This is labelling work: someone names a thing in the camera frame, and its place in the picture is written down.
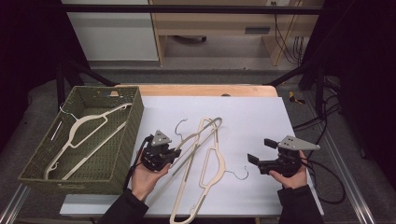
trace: white tabletop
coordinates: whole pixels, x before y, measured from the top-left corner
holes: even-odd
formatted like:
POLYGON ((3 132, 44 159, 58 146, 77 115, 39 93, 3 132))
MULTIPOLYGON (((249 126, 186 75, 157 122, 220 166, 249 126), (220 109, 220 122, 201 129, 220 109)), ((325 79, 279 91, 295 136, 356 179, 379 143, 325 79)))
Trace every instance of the white tabletop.
MULTIPOLYGON (((277 142, 286 135, 294 135, 289 116, 280 97, 203 97, 203 96, 143 96, 145 110, 136 138, 134 150, 137 151, 144 138, 161 130, 172 139, 170 147, 176 147, 180 136, 177 131, 187 137, 196 133, 202 118, 222 118, 219 128, 219 151, 225 159, 226 168, 232 173, 225 173, 219 183, 214 185, 207 194, 198 212, 198 217, 266 217, 278 216, 281 205, 277 191, 281 185, 269 175, 260 175, 257 166, 248 162, 248 153, 262 161, 277 158, 277 150, 266 147, 264 138, 277 142)), ((191 175, 183 194, 178 214, 189 215, 198 198, 203 192, 199 187, 199 178, 207 149, 213 146, 213 138, 203 144, 197 151, 191 175)), ((176 170, 169 171, 158 183, 155 190, 148 196, 147 217, 169 217, 175 204, 176 196, 184 170, 178 172, 164 192, 156 201, 155 195, 163 183, 176 170)), ((210 156, 205 180, 217 172, 216 155, 210 156)), ((311 187, 320 213, 322 207, 315 190, 311 187)), ((62 206, 61 215, 72 217, 101 216, 114 203, 118 195, 67 195, 62 206)))

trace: human hand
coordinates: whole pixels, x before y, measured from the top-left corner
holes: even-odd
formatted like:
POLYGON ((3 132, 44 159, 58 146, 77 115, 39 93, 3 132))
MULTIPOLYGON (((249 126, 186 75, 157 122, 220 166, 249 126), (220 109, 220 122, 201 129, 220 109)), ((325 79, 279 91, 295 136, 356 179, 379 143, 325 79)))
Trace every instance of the human hand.
POLYGON ((154 190, 157 181, 168 174, 170 165, 170 163, 167 163, 159 172, 150 171, 143 164, 137 165, 131 177, 132 194, 141 202, 145 201, 154 190))
MULTIPOLYGON (((300 157, 305 158, 304 153, 300 150, 300 157)), ((297 173, 292 177, 285 177, 276 171, 269 173, 277 182, 281 183, 285 189, 297 189, 307 185, 306 167, 302 165, 297 173)))

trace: hanger hook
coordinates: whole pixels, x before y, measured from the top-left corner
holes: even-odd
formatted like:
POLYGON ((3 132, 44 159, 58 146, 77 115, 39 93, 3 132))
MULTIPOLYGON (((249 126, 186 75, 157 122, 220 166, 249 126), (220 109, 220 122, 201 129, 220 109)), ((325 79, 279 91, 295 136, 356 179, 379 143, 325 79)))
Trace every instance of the hanger hook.
POLYGON ((187 119, 181 120, 181 121, 177 124, 177 126, 176 126, 176 128, 175 128, 175 134, 176 134, 176 135, 180 135, 181 141, 183 141, 183 135, 181 135, 181 133, 177 133, 177 127, 178 127, 178 125, 179 125, 181 122, 183 122, 183 121, 187 121, 187 119))
POLYGON ((63 106, 64 106, 64 102, 61 103, 61 104, 59 105, 59 109, 60 109, 63 113, 65 113, 65 114, 67 114, 67 115, 71 115, 71 116, 73 116, 73 118, 74 118, 75 120, 78 120, 78 119, 76 118, 76 116, 74 116, 74 114, 68 113, 68 112, 64 111, 64 109, 62 108, 63 106))
POLYGON ((226 170, 225 172, 228 172, 228 173, 231 173, 231 174, 233 174, 236 178, 238 178, 238 179, 240 179, 240 180, 244 180, 244 179, 246 179, 246 178, 248 178, 248 169, 247 169, 247 167, 245 166, 245 170, 247 171, 247 176, 245 176, 245 177, 239 177, 239 176, 237 176, 236 174, 235 174, 235 172, 234 171, 229 171, 229 170, 226 170))

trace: person's arm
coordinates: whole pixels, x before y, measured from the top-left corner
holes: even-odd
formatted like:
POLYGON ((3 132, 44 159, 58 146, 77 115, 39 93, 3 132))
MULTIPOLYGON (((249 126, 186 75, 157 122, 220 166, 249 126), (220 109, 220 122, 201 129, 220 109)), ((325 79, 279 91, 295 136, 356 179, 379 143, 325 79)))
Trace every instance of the person's arm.
MULTIPOLYGON (((305 158, 302 151, 300 151, 300 156, 305 158)), ((284 177, 276 171, 270 171, 270 175, 283 185, 283 189, 277 192, 283 206, 279 224, 324 223, 312 191, 307 185, 304 165, 292 177, 284 177)))
POLYGON ((152 172, 142 164, 137 165, 131 178, 132 190, 125 190, 100 218, 98 224, 139 223, 149 210, 144 201, 154 190, 157 181, 168 173, 169 167, 170 163, 160 172, 152 172))

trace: green plastic basket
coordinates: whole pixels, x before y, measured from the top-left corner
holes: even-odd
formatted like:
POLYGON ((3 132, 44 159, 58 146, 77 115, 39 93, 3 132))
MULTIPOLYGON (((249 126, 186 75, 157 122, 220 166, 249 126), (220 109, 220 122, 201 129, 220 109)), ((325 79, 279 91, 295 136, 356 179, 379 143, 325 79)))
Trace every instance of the green plastic basket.
MULTIPOLYGON (((138 87, 74 87, 18 179, 22 184, 46 193, 121 194, 131 165, 143 110, 138 87), (44 177, 47 167, 68 141, 76 119, 101 115, 126 103, 132 105, 108 114, 107 122, 100 129, 78 147, 68 147, 58 160, 56 169, 49 173, 48 179, 44 177), (62 180, 125 121, 125 126, 119 132, 99 147, 68 179, 62 180)), ((76 145, 104 122, 104 118, 83 122, 71 143, 76 145)))

